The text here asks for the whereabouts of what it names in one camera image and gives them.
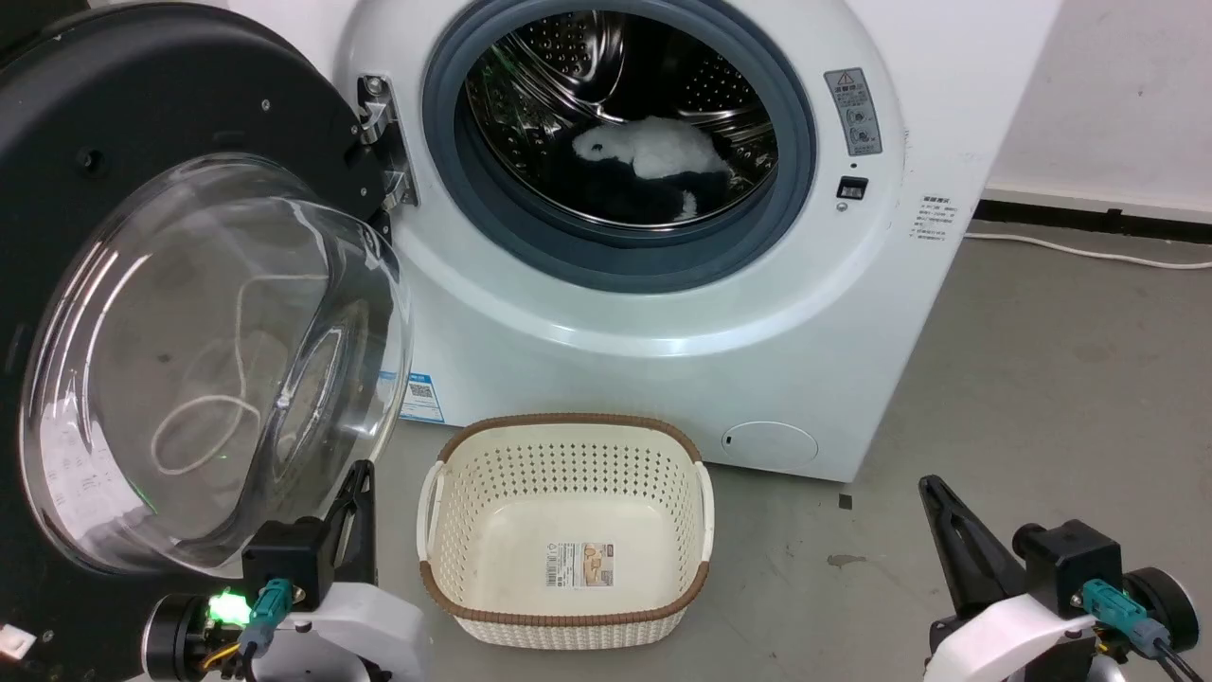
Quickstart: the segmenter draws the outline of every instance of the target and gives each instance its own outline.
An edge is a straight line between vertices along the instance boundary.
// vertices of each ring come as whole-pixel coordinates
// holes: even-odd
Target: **barcode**
[[[560,563],[560,561],[559,561],[559,556],[558,555],[554,555],[554,554],[548,554],[547,555],[547,586],[548,588],[558,588],[559,586],[559,583],[556,581],[556,577],[559,575],[559,568],[558,568],[559,563]]]

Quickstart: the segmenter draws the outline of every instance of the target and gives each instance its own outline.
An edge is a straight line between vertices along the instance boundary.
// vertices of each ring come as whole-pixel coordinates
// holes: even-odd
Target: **plastic basket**
[[[425,589],[471,636],[607,649],[669,635],[707,580],[711,481],[662,422],[544,414],[474,424],[417,511]]]

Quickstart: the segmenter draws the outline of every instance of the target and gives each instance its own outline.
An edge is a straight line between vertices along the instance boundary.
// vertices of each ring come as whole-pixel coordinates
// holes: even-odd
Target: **concrete floor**
[[[1007,225],[974,223],[972,230]],[[1212,250],[1022,227],[1173,260]],[[378,463],[381,584],[429,618],[438,682],[920,680],[930,623],[950,613],[917,498],[942,475],[1007,540],[1082,518],[1212,608],[1212,271],[1171,271],[967,241],[858,481],[711,470],[707,588],[674,634],[638,649],[481,644],[425,595],[415,505],[451,429],[401,424]],[[839,493],[853,510],[839,509]],[[1212,647],[1189,659],[1212,674]],[[1164,680],[1151,663],[1133,682]]]

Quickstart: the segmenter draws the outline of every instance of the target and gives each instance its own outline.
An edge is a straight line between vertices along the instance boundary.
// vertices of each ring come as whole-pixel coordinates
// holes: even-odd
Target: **brown basket rim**
[[[681,446],[690,455],[691,462],[702,462],[698,448],[694,447],[694,443],[671,424],[644,417],[600,413],[543,413],[485,419],[456,434],[454,437],[446,443],[446,447],[442,448],[441,454],[438,455],[438,460],[442,463],[448,462],[454,449],[476,434],[505,426],[534,426],[542,424],[606,424],[614,426],[651,429],[678,441],[678,445]],[[530,615],[467,608],[454,603],[453,600],[442,592],[441,588],[438,586],[438,580],[434,578],[434,569],[428,561],[421,562],[421,581],[425,585],[425,591],[429,592],[430,598],[433,598],[442,611],[463,620],[496,623],[501,625],[531,625],[539,627],[598,627],[604,625],[628,625],[631,623],[662,620],[681,612],[688,607],[703,590],[703,585],[707,583],[707,573],[709,568],[710,562],[699,562],[698,571],[694,573],[694,580],[692,580],[690,586],[686,588],[686,591],[682,592],[676,600],[663,607],[602,615]]]

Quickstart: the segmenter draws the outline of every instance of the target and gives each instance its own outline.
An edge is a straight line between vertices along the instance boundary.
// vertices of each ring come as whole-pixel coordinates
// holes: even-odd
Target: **yellow wire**
[[[211,655],[206,657],[205,659],[202,659],[202,670],[210,670],[210,667],[212,665],[215,665],[216,663],[218,663],[218,661],[228,658],[229,655],[236,653],[238,651],[240,651],[240,643],[239,642],[236,642],[235,644],[231,644],[230,647],[227,647],[227,648],[223,648],[223,649],[219,649],[219,651],[215,652],[213,654],[211,654]]]

